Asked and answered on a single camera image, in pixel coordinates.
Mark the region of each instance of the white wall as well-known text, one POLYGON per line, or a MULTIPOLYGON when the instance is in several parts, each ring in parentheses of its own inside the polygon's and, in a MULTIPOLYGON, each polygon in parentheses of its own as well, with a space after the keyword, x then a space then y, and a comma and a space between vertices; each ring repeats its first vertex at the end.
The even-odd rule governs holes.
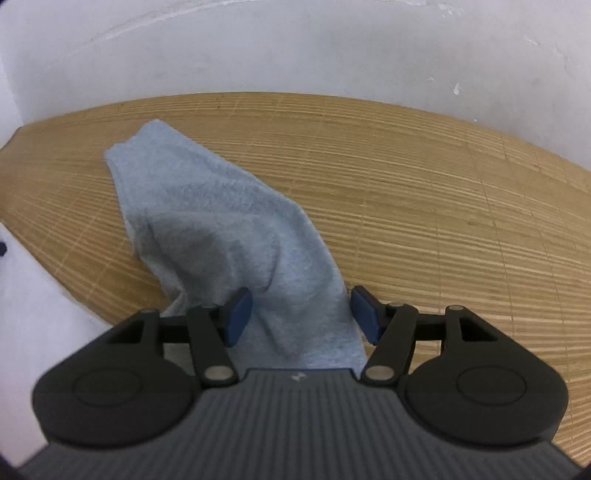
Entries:
POLYGON ((591 167, 590 25, 589 0, 7 0, 0 54, 25 122, 325 93, 477 120, 591 167))
POLYGON ((12 90, 0 58, 0 148, 10 140, 14 131, 21 125, 21 114, 14 102, 12 90))

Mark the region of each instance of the bamboo mat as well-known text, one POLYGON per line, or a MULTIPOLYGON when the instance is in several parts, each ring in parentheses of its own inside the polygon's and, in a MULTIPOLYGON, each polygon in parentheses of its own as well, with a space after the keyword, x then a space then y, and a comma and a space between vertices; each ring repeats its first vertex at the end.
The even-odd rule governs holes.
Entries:
POLYGON ((0 151, 0 220, 112 323, 167 304, 102 157, 153 118, 299 202, 348 287, 464 304, 550 363, 570 391, 556 443, 591 460, 590 172, 467 122, 322 96, 174 96, 23 127, 0 151))

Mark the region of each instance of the gray cloth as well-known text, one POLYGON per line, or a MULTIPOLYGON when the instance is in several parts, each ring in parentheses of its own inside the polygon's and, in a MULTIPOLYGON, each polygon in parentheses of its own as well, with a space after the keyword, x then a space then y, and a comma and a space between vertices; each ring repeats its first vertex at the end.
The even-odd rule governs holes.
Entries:
POLYGON ((241 375, 362 369, 342 277, 298 204, 159 120, 105 158, 134 249, 172 301, 165 315, 248 287, 253 314, 228 349, 241 375))

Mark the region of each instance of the white cloth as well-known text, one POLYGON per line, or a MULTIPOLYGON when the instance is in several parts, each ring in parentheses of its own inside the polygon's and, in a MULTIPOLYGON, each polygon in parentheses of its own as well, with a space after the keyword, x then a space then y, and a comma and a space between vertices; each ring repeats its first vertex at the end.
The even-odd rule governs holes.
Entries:
POLYGON ((31 406, 48 369, 109 329, 0 223, 0 453, 20 466, 46 440, 31 406))

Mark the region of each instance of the ribbed gray surface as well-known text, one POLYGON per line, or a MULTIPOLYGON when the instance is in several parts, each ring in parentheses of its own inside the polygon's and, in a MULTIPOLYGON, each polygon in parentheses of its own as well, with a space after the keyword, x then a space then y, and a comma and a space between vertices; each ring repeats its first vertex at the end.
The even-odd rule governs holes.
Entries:
POLYGON ((565 480, 577 467, 550 443, 506 452, 435 437, 396 394, 349 371, 251 371, 209 390, 173 430, 90 452, 51 444, 21 468, 43 480, 565 480))

